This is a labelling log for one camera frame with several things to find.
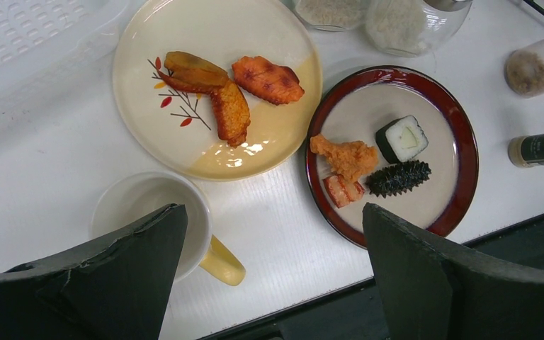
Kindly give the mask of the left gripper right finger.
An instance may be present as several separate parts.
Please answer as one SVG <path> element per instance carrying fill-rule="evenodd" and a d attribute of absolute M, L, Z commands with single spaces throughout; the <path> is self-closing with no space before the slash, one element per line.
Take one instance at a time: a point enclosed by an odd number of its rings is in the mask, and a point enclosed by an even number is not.
<path fill-rule="evenodd" d="M 375 203 L 362 213 L 391 339 L 544 339 L 544 270 L 452 242 Z"/>

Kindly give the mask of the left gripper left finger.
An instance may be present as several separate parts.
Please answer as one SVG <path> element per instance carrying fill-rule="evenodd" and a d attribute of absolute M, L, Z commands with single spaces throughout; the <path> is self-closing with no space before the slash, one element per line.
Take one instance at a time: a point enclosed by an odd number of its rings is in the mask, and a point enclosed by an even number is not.
<path fill-rule="evenodd" d="M 0 339 L 157 339 L 187 227 L 168 204 L 0 273 Z"/>

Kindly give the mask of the glass jar with grains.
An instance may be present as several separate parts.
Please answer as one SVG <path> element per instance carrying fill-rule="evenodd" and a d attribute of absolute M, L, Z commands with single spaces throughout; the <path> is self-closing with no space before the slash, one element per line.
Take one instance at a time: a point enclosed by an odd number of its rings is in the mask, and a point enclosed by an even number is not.
<path fill-rule="evenodd" d="M 418 57 L 453 37 L 471 6 L 471 1 L 372 1 L 364 28 L 377 50 L 400 57 Z"/>

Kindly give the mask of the glass jar with rice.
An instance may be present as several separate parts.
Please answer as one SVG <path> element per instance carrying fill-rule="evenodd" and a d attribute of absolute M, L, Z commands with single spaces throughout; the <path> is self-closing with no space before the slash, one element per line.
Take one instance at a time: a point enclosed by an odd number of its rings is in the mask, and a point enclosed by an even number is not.
<path fill-rule="evenodd" d="M 369 5 L 367 0 L 296 0 L 293 12 L 312 28 L 345 31 L 362 24 Z"/>

